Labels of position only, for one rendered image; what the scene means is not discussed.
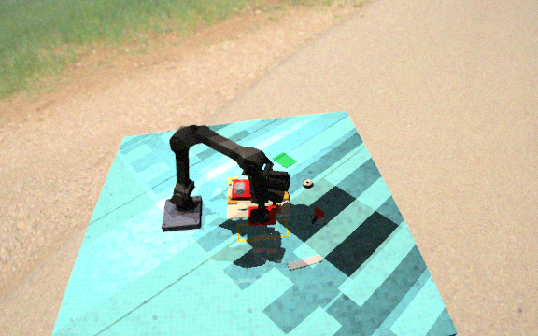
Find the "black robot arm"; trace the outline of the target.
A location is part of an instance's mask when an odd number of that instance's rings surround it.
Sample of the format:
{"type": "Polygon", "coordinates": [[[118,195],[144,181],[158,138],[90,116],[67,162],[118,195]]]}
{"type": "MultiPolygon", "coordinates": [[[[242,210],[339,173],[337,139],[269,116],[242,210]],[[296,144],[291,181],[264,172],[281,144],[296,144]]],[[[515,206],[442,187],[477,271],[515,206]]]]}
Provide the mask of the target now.
{"type": "Polygon", "coordinates": [[[200,143],[236,161],[243,170],[241,175],[248,176],[251,189],[262,190],[267,185],[265,201],[282,203],[285,191],[287,192],[290,187],[290,174],[273,170],[274,164],[263,151],[255,147],[240,146],[221,134],[211,131],[205,125],[180,126],[169,139],[171,151],[176,153],[177,174],[177,183],[169,201],[177,206],[179,215],[194,212],[195,206],[191,194],[195,186],[194,181],[190,179],[190,148],[200,143]]]}

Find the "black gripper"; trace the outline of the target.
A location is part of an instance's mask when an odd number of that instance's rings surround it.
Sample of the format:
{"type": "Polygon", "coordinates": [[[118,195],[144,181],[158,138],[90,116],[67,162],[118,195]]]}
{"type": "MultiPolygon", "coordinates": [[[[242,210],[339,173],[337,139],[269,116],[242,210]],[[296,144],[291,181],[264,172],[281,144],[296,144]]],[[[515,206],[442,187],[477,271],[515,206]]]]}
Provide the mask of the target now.
{"type": "Polygon", "coordinates": [[[267,194],[267,185],[262,190],[253,190],[249,187],[249,195],[251,195],[251,203],[258,205],[258,209],[251,209],[249,212],[249,221],[251,223],[269,222],[269,210],[265,208],[265,194],[267,194]]]}

